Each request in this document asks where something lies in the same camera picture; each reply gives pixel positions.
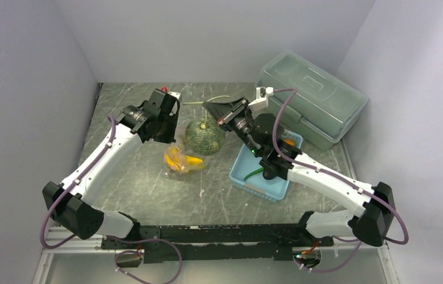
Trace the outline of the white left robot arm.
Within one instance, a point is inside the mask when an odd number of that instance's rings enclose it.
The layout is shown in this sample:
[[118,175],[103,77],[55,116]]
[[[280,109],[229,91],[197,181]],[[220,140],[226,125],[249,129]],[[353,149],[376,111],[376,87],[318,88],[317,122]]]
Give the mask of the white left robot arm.
[[140,223],[128,214],[104,211],[94,206],[98,196],[123,159],[146,141],[170,144],[175,141],[182,96],[154,89],[139,106],[126,106],[89,157],[59,183],[49,182],[42,190],[53,220],[82,240],[95,234],[111,235],[131,249],[140,241]]

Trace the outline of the yellow banana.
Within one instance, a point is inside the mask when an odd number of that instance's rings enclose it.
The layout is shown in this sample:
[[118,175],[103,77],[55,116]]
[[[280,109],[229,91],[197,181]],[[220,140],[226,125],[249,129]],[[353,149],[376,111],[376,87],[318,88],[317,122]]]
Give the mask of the yellow banana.
[[205,167],[204,161],[198,157],[182,155],[178,158],[180,170],[192,171],[201,170]]
[[183,170],[178,154],[181,154],[181,152],[177,146],[169,146],[164,152],[163,161],[170,170],[175,172],[181,172]]

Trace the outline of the light blue plastic basket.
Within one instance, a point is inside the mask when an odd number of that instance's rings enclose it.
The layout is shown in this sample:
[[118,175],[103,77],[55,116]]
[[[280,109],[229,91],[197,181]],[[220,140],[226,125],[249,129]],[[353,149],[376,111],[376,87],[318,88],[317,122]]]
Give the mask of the light blue plastic basket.
[[229,178],[237,188],[266,200],[279,202],[285,197],[290,181],[279,177],[267,180],[263,178],[262,171],[245,179],[250,173],[261,169],[260,160],[261,157],[254,157],[250,149],[242,145],[229,173]]

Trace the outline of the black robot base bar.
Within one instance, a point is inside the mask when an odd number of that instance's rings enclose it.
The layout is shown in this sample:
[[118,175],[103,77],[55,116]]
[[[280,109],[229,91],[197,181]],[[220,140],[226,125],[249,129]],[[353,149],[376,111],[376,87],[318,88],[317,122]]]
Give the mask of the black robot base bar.
[[138,240],[144,263],[177,260],[273,259],[289,261],[299,250],[331,247],[296,224],[143,225]]

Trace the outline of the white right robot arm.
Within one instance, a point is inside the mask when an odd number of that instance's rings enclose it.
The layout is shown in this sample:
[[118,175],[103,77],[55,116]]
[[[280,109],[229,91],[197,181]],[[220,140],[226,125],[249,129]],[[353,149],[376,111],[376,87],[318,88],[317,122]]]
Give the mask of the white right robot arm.
[[354,237],[380,247],[395,217],[395,203],[389,185],[376,186],[340,174],[310,158],[282,139],[283,127],[265,113],[252,117],[247,99],[232,102],[204,102],[202,106],[224,131],[233,131],[263,168],[263,177],[299,183],[337,201],[338,212],[304,213],[298,222],[297,240],[309,246],[323,237]]

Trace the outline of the green chili pepper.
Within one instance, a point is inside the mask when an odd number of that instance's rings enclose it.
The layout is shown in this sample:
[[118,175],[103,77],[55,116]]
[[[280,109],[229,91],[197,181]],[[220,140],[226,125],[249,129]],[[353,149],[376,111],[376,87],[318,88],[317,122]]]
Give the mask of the green chili pepper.
[[259,169],[253,170],[252,172],[250,172],[249,174],[247,174],[247,175],[243,178],[243,181],[246,181],[246,180],[248,180],[249,178],[251,178],[251,177],[253,177],[253,176],[257,175],[257,174],[263,173],[263,171],[264,171],[264,169],[263,169],[262,167],[259,168]]

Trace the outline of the orange mango fruit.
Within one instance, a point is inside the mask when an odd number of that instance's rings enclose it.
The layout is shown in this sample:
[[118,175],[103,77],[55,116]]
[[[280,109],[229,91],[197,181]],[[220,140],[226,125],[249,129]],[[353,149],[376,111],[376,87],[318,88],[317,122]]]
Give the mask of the orange mango fruit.
[[284,139],[283,141],[286,142],[288,145],[295,146],[295,142],[291,139]]

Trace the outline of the clear zip top bag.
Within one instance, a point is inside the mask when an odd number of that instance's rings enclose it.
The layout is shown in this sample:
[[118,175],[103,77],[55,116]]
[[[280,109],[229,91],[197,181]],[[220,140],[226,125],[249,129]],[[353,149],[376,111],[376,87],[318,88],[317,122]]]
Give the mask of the clear zip top bag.
[[210,158],[194,153],[187,145],[185,127],[177,127],[175,142],[169,144],[163,154],[168,171],[177,175],[191,175],[207,168]]

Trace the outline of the netted green melon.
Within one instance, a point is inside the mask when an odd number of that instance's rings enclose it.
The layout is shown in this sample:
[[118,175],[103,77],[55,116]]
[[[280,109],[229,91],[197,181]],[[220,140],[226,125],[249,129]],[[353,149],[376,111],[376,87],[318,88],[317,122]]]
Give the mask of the netted green melon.
[[206,101],[184,103],[184,105],[200,105],[202,107],[201,115],[188,122],[183,134],[183,144],[195,154],[212,156],[217,154],[225,144],[227,136],[225,131],[216,124],[212,115],[202,106],[204,102],[213,102],[221,98],[229,98],[229,96],[221,95]]

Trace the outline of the green storage box, clear lid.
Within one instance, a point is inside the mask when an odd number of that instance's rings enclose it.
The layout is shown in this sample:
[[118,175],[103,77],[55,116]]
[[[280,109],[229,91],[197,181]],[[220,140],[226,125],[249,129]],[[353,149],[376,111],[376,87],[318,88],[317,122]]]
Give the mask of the green storage box, clear lid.
[[286,106],[280,123],[322,151],[343,138],[368,102],[368,96],[292,51],[263,66],[256,86],[278,90],[265,108],[274,115],[295,89],[297,94]]

